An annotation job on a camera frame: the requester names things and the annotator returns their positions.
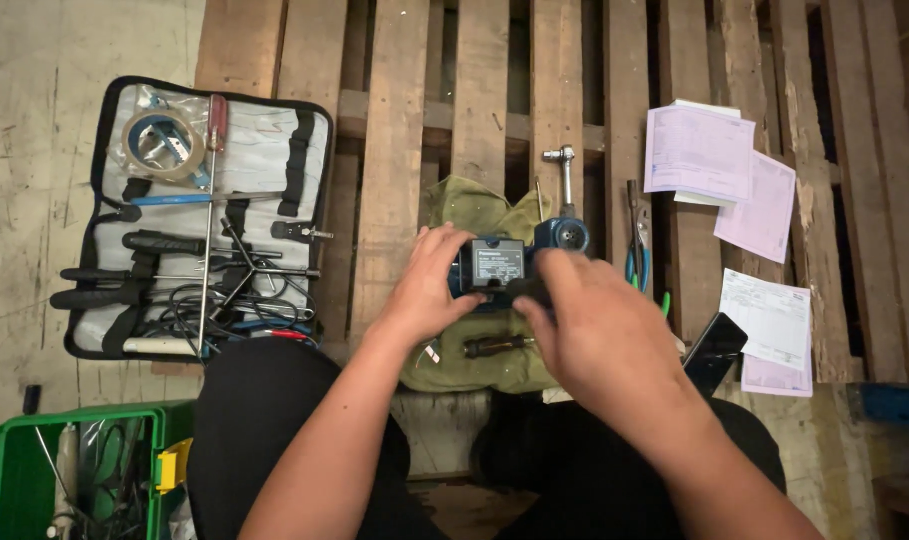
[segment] left hand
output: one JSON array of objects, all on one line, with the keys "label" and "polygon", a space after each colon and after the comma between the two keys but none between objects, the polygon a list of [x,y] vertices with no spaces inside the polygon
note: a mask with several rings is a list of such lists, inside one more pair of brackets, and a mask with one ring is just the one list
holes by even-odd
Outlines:
[{"label": "left hand", "polygon": [[379,334],[400,339],[409,348],[441,334],[448,325],[472,313],[485,295],[468,294],[455,300],[448,273],[461,246],[475,235],[451,222],[421,227],[404,274],[372,325]]}]

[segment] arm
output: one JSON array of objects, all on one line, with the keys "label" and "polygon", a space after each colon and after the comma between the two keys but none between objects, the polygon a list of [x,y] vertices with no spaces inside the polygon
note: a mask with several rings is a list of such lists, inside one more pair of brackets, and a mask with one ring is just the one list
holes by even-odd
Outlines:
[{"label": "arm", "polygon": [[557,325],[532,299],[515,300],[515,309],[545,366],[658,471],[689,538],[822,538],[727,436],[654,303],[604,261],[542,250],[537,264]]},{"label": "arm", "polygon": [[284,451],[240,540],[338,540],[358,534],[406,357],[484,300],[474,295],[453,300],[448,291],[451,262],[472,237],[451,224],[422,228],[384,310]]}]

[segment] forearm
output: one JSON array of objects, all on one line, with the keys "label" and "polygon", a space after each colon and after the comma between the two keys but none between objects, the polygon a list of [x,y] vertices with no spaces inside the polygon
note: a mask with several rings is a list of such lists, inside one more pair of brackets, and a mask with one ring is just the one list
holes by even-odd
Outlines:
[{"label": "forearm", "polygon": [[664,479],[692,540],[822,539],[731,441],[707,405],[678,423],[670,446],[647,458]]},{"label": "forearm", "polygon": [[369,332],[261,488],[242,540],[355,537],[407,353]]}]

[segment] green plastic crate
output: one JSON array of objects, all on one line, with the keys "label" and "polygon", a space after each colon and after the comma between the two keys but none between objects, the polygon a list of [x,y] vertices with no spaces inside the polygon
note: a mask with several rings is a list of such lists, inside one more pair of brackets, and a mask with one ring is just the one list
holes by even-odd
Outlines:
[{"label": "green plastic crate", "polygon": [[158,401],[79,408],[58,414],[19,416],[0,426],[0,540],[47,539],[52,523],[57,479],[38,441],[35,426],[52,456],[67,424],[144,417],[151,421],[151,479],[147,538],[171,537],[168,519],[184,501],[183,488],[162,496],[154,488],[160,476],[157,456],[175,443],[190,438],[195,423],[195,401]]}]

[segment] stack of papers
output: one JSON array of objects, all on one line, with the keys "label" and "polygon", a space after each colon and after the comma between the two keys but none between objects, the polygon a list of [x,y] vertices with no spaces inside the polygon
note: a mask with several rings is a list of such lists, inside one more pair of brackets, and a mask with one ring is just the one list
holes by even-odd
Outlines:
[{"label": "stack of papers", "polygon": [[719,310],[748,334],[741,391],[812,397],[809,289],[725,269]]},{"label": "stack of papers", "polygon": [[796,172],[755,152],[754,130],[736,108],[679,100],[649,110],[644,191],[719,207],[716,237],[784,264]]}]

